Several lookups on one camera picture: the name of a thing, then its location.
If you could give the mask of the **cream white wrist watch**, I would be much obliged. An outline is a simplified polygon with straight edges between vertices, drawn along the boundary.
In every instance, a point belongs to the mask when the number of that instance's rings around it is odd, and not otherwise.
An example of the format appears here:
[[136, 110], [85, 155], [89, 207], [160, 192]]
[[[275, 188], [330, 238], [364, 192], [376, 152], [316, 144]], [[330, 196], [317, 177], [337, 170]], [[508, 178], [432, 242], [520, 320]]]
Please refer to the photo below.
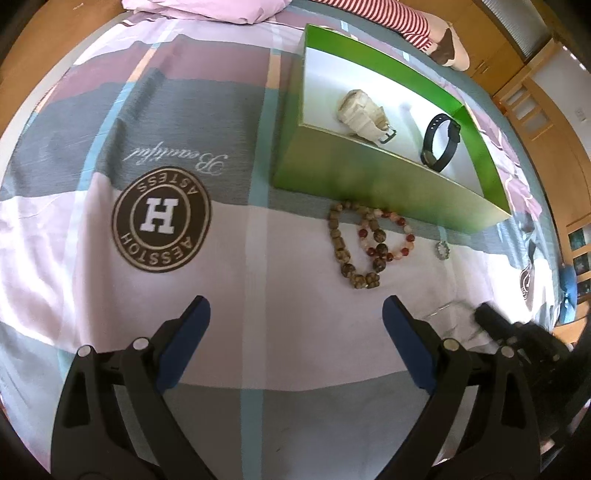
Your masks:
[[397, 135], [384, 109], [361, 89], [350, 90], [342, 99], [337, 118], [353, 134], [370, 142], [384, 145]]

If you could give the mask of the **pink pillow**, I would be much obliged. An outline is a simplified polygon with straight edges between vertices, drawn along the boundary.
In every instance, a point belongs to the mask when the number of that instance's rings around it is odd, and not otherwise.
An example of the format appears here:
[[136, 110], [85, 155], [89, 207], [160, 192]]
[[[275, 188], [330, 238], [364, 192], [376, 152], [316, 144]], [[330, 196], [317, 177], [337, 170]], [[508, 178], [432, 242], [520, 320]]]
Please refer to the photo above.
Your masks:
[[211, 20], [238, 25], [262, 23], [287, 8], [290, 0], [122, 0], [125, 10], [167, 18]]

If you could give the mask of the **blue plush toy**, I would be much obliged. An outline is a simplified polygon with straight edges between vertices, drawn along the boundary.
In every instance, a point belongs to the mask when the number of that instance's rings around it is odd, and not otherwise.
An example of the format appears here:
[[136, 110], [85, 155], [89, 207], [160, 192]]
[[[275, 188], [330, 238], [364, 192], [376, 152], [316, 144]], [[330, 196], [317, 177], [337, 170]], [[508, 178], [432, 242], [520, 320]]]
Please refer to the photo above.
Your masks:
[[562, 291], [559, 323], [568, 324], [575, 320], [578, 300], [577, 275], [572, 265], [560, 267], [559, 281]]

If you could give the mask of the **green cardboard box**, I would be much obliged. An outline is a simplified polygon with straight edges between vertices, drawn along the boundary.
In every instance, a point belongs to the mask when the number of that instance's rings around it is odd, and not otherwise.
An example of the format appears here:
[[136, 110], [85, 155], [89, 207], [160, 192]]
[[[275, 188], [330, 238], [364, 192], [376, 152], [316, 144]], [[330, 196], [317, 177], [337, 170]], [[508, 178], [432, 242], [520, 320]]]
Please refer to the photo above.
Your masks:
[[291, 67], [273, 184], [464, 233], [511, 215], [467, 105], [405, 63], [312, 24]]

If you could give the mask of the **wooden cabinet with glass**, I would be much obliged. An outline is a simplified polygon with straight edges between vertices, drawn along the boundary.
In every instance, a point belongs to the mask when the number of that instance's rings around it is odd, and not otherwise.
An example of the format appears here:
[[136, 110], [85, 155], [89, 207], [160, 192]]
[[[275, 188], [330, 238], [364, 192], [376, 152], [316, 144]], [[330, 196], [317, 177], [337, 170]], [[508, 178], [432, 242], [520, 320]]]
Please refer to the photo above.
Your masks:
[[574, 340], [590, 311], [590, 72], [551, 39], [493, 99], [534, 165], [561, 262], [575, 269], [574, 320], [555, 328], [559, 337]]

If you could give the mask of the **patchwork bed sheet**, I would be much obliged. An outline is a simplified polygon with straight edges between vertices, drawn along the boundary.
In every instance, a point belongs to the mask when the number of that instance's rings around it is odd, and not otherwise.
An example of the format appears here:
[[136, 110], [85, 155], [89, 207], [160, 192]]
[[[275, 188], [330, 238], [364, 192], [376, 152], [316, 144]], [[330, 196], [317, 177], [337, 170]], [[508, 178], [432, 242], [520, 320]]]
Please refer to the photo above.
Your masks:
[[[308, 24], [397, 59], [467, 105], [511, 207], [475, 233], [277, 188]], [[396, 34], [300, 1], [254, 25], [134, 15], [75, 59], [18, 135], [1, 184], [5, 479], [56, 479], [51, 440], [78, 349], [126, 348], [196, 296], [211, 320], [163, 398], [216, 479], [373, 479], [428, 394], [385, 300], [494, 353], [473, 309], [551, 329], [558, 242], [531, 162], [492, 101]]]

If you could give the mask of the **black wrist watch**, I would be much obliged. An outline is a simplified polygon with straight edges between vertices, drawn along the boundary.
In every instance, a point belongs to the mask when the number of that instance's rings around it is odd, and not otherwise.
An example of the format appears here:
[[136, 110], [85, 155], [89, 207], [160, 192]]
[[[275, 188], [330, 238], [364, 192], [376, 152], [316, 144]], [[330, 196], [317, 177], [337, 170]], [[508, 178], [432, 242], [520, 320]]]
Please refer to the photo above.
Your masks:
[[454, 158], [461, 141], [461, 125], [440, 113], [432, 118], [424, 135], [420, 154], [424, 166], [442, 173]]

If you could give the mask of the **striped plush doll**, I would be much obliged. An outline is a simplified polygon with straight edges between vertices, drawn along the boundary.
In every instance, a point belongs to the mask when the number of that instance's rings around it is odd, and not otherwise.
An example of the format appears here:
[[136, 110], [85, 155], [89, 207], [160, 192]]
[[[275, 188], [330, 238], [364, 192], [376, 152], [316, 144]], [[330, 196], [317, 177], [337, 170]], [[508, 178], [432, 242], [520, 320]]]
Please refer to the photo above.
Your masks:
[[440, 66], [465, 72], [470, 56], [450, 22], [394, 0], [325, 0], [322, 4], [389, 28]]

